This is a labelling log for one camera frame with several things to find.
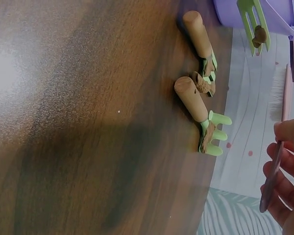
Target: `brush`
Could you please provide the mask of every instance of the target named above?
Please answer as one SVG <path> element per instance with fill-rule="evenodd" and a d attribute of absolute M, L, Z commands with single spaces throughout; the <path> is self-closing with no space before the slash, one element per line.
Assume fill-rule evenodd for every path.
<path fill-rule="evenodd" d="M 275 68 L 273 86 L 270 94 L 270 118 L 273 121 L 285 121 L 289 119 L 292 101 L 292 74 L 290 65 L 286 68 L 277 66 Z M 265 181 L 265 186 L 260 199 L 259 211 L 264 213 L 270 204 L 272 192 L 276 183 L 276 176 L 280 168 L 281 153 L 284 142 L 278 141 L 274 158 L 272 160 L 269 176 Z"/>

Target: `green fork tines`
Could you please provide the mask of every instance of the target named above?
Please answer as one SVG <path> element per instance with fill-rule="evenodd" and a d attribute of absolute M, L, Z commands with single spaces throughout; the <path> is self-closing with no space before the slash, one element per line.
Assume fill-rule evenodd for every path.
<path fill-rule="evenodd" d="M 242 17 L 242 21 L 243 21 L 243 24 L 245 27 L 247 38 L 249 40 L 249 47 L 250 47 L 251 55 L 254 56 L 254 54 L 255 54 L 255 47 L 252 43 L 252 39 L 253 39 L 255 27 L 257 26 L 257 21 L 255 18 L 255 14 L 253 12 L 253 7 L 255 7 L 255 9 L 256 9 L 258 19 L 260 22 L 260 26 L 262 28 L 264 28 L 266 31 L 266 34 L 267 34 L 266 48 L 267 48 L 267 51 L 269 51 L 270 43 L 271 43 L 270 35 L 269 35 L 269 31 L 268 31 L 267 22 L 266 22 L 266 19 L 264 16 L 264 12 L 261 8 L 259 0 L 238 0 L 237 6 L 240 11 L 240 15 Z M 261 44 L 260 47 L 258 48 L 259 54 L 261 53 L 262 48 L 263 47 Z"/>
<path fill-rule="evenodd" d="M 225 115 L 216 114 L 216 113 L 210 111 L 208 119 L 201 123 L 203 133 L 206 133 L 208 125 L 209 125 L 209 121 L 211 121 L 215 126 L 217 126 L 219 124 L 224 124 L 224 125 L 231 125 L 232 124 L 231 118 L 229 118 Z M 199 149 L 198 149 L 199 152 L 201 152 L 201 145 L 202 145 L 203 140 L 204 140 L 204 135 L 200 139 Z M 227 134 L 224 131 L 218 130 L 216 128 L 212 134 L 212 138 L 211 138 L 210 142 L 207 144 L 207 147 L 206 147 L 206 150 L 207 150 L 205 152 L 206 154 L 210 154 L 212 156 L 221 155 L 223 153 L 222 149 L 216 145 L 213 145 L 211 143 L 212 140 L 225 141 L 225 140 L 227 140 Z"/>

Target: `mini gardening tool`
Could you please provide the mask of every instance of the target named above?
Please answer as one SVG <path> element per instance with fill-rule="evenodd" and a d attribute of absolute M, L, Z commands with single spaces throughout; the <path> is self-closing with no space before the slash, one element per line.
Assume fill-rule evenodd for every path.
<path fill-rule="evenodd" d="M 199 75 L 209 85 L 215 87 L 215 71 L 217 71 L 218 64 L 200 13 L 197 11 L 186 12 L 183 16 L 183 23 L 188 31 L 198 56 L 202 59 Z M 209 90 L 208 94 L 213 96 L 214 91 Z"/>
<path fill-rule="evenodd" d="M 273 87 L 270 94 L 270 116 L 274 121 L 285 121 L 290 117 L 292 104 L 293 78 L 290 65 L 276 67 L 274 73 Z M 269 175 L 261 195 L 259 211 L 264 213 L 270 204 L 271 196 L 276 186 L 276 177 L 280 169 L 281 154 L 284 142 L 278 141 L 272 159 Z"/>
<path fill-rule="evenodd" d="M 237 7 L 239 8 L 240 15 L 242 17 L 247 39 L 249 41 L 251 55 L 254 56 L 256 47 L 258 48 L 259 54 L 261 53 L 263 48 L 262 43 L 266 43 L 267 51 L 269 51 L 271 40 L 267 22 L 259 0 L 238 0 Z M 255 8 L 258 16 L 259 25 L 257 24 L 253 7 Z"/>
<path fill-rule="evenodd" d="M 190 77 L 181 77 L 174 84 L 174 90 L 192 115 L 193 119 L 200 123 L 202 135 L 199 140 L 199 152 L 213 156 L 223 153 L 222 149 L 211 143 L 212 140 L 227 140 L 227 134 L 216 129 L 218 124 L 231 125 L 232 120 L 224 115 L 216 114 L 208 110 Z"/>

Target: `white bristles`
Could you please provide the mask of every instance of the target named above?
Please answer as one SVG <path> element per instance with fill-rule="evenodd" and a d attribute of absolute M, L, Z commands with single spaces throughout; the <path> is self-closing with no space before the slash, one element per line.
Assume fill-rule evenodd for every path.
<path fill-rule="evenodd" d="M 282 66 L 275 67 L 272 90 L 270 93 L 270 100 L 269 100 L 270 118 L 273 121 L 281 121 L 281 118 L 282 118 L 285 74 L 286 74 L 285 67 L 282 67 Z"/>

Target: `toy garden fork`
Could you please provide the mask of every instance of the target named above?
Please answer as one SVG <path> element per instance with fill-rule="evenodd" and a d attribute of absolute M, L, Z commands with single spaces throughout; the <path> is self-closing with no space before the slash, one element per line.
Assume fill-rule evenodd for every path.
<path fill-rule="evenodd" d="M 254 54 L 255 54 L 255 47 L 252 43 L 252 39 L 253 39 L 254 30 L 257 26 L 257 21 L 255 18 L 253 7 L 255 7 L 256 13 L 258 15 L 260 26 L 265 30 L 265 32 L 267 34 L 266 48 L 267 48 L 267 51 L 269 51 L 270 43 L 271 43 L 270 35 L 269 35 L 269 31 L 268 31 L 267 22 L 266 22 L 266 19 L 264 16 L 264 12 L 261 8 L 259 0 L 238 0 L 237 6 L 239 8 L 240 15 L 242 17 L 242 21 L 243 21 L 243 24 L 245 27 L 247 39 L 249 41 L 251 55 L 254 56 Z M 262 44 L 258 47 L 259 54 L 261 53 L 261 51 L 262 51 Z"/>
<path fill-rule="evenodd" d="M 174 84 L 174 90 L 182 100 L 193 119 L 200 123 L 202 135 L 199 140 L 199 152 L 207 153 L 213 156 L 219 156 L 223 153 L 222 149 L 211 143 L 212 140 L 227 140 L 227 134 L 216 129 L 218 124 L 231 125 L 232 120 L 224 115 L 215 114 L 208 110 L 197 90 L 193 80 L 190 77 L 181 77 Z"/>

